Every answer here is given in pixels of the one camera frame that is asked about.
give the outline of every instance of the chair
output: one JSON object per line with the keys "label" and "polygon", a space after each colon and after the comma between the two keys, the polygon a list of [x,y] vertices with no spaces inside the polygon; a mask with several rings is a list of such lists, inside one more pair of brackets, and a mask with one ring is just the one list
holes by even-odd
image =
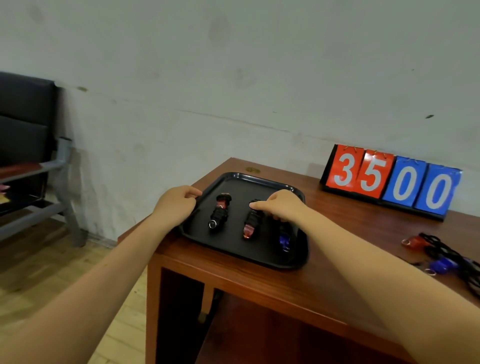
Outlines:
{"label": "chair", "polygon": [[[63,214],[74,246],[85,245],[85,234],[73,213],[68,192],[68,162],[72,141],[53,136],[60,89],[53,81],[0,72],[0,184],[9,202],[0,216],[28,206],[39,211],[0,227],[0,241],[47,218]],[[57,150],[56,159],[51,160]],[[57,203],[45,200],[48,172],[56,170]]]}

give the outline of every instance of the black tray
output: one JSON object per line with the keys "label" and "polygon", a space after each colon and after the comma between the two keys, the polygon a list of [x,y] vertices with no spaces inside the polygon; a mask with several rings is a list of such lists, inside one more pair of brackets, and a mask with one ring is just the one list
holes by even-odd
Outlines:
{"label": "black tray", "polygon": [[[305,202],[305,195],[295,187],[243,173],[224,173],[197,198],[195,209],[179,226],[180,231],[196,243],[266,267],[300,268],[308,259],[308,241],[306,234],[297,227],[293,227],[294,236],[288,253],[282,251],[278,241],[280,223],[271,217],[264,218],[254,236],[243,238],[249,202],[255,198],[266,200],[273,192],[283,189],[292,191]],[[232,196],[228,220],[220,231],[211,232],[208,222],[216,206],[216,197],[221,193]]]}

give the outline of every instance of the right hand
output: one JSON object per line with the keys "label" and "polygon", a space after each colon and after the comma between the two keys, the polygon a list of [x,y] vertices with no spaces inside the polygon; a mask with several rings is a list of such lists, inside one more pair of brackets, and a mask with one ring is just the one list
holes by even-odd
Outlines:
{"label": "right hand", "polygon": [[308,207],[289,190],[280,190],[266,201],[250,203],[250,208],[272,214],[275,218],[293,222],[298,225]]}

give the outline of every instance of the metal ring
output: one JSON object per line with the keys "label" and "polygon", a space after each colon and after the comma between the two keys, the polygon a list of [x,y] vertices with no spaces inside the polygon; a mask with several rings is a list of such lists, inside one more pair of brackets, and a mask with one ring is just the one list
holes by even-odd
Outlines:
{"label": "metal ring", "polygon": [[433,269],[430,269],[430,268],[426,268],[424,270],[425,273],[427,273],[429,276],[436,276],[437,275],[437,272],[435,272]]}

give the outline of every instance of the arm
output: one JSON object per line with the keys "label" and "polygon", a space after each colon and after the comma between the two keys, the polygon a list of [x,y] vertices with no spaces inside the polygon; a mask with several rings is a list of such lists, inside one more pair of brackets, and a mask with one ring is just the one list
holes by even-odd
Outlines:
{"label": "arm", "polygon": [[122,244],[8,340],[0,363],[87,363],[158,244],[190,215],[201,194],[189,186],[165,192]]}
{"label": "arm", "polygon": [[290,191],[250,207],[305,231],[419,363],[479,360],[480,310],[462,296],[308,208]]}

